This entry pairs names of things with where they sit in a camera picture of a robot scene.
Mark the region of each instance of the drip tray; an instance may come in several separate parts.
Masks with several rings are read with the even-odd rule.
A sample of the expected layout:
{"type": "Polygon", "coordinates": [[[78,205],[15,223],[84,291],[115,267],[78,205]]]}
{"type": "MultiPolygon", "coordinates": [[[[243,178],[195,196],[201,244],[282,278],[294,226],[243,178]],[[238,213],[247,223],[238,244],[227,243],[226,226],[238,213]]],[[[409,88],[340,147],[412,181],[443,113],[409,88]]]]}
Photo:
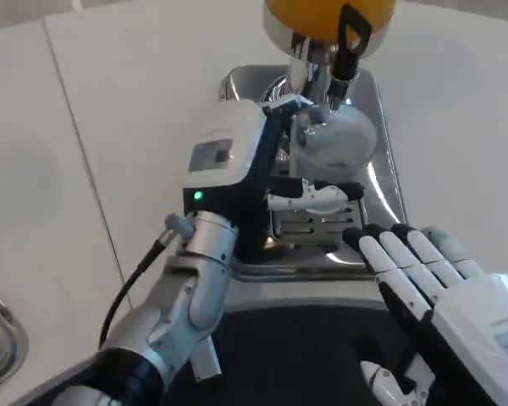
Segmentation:
{"type": "Polygon", "coordinates": [[[307,211],[271,213],[271,230],[275,240],[291,244],[335,244],[343,230],[362,228],[359,203],[351,202],[344,210],[327,216],[307,211]]]}
{"type": "MultiPolygon", "coordinates": [[[[275,86],[285,86],[287,70],[286,65],[236,68],[224,79],[220,99],[267,102],[275,86]]],[[[359,255],[340,242],[340,234],[345,228],[369,223],[390,228],[405,222],[406,213],[378,87],[368,71],[359,69],[354,90],[345,102],[363,112],[378,133],[373,158],[348,179],[364,185],[365,197],[350,204],[350,211],[333,217],[308,216],[300,211],[272,213],[264,255],[257,263],[235,264],[235,278],[249,282],[372,278],[359,255]]],[[[286,144],[283,137],[273,169],[279,176],[288,173],[286,144]]]]}

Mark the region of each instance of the black cable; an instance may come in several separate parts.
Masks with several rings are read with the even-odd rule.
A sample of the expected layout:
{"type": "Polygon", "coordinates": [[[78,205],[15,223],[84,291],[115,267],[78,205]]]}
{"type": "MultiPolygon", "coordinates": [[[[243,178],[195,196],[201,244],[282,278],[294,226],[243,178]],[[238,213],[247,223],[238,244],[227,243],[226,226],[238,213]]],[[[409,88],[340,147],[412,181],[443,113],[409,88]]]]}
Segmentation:
{"type": "Polygon", "coordinates": [[[122,303],[124,297],[130,291],[130,288],[134,285],[137,279],[145,272],[148,267],[158,258],[160,254],[164,252],[167,248],[167,245],[164,245],[157,239],[152,245],[151,249],[145,254],[134,273],[130,275],[124,286],[120,289],[119,294],[115,297],[111,307],[109,308],[108,313],[105,316],[102,324],[102,331],[100,332],[100,342],[98,347],[101,347],[105,341],[108,339],[109,327],[111,326],[111,321],[115,317],[117,310],[119,309],[120,304],[122,303]]]}

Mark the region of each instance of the metal drip tray grate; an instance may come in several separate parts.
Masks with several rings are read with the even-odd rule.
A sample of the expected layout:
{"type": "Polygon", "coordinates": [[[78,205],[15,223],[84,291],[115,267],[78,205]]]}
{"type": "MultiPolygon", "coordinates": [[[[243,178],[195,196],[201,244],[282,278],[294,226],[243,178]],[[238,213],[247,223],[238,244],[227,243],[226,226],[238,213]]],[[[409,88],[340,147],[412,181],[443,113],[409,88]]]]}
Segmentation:
{"type": "Polygon", "coordinates": [[[361,206],[351,202],[343,211],[318,216],[307,211],[280,211],[271,214],[274,239],[291,244],[334,244],[350,227],[362,228],[361,206]]]}

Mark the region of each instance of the small display screen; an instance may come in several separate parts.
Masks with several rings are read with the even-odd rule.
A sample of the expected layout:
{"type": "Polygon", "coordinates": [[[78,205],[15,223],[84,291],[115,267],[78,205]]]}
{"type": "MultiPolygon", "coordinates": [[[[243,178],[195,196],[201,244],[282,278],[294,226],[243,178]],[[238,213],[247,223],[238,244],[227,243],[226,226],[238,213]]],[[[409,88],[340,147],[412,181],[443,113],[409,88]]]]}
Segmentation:
{"type": "Polygon", "coordinates": [[[229,152],[234,141],[231,139],[204,142],[196,145],[190,158],[188,172],[223,169],[228,166],[229,152]]]}

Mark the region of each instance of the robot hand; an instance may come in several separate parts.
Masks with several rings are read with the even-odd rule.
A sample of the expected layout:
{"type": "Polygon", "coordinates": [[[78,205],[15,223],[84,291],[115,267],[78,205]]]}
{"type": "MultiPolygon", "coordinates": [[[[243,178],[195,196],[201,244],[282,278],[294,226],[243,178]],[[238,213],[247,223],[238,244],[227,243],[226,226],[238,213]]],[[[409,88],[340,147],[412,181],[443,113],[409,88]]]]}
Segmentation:
{"type": "Polygon", "coordinates": [[[344,231],[343,240],[376,273],[389,313],[411,339],[411,362],[397,376],[362,362],[379,402],[508,405],[508,275],[485,274],[432,228],[370,225],[344,231]]]}

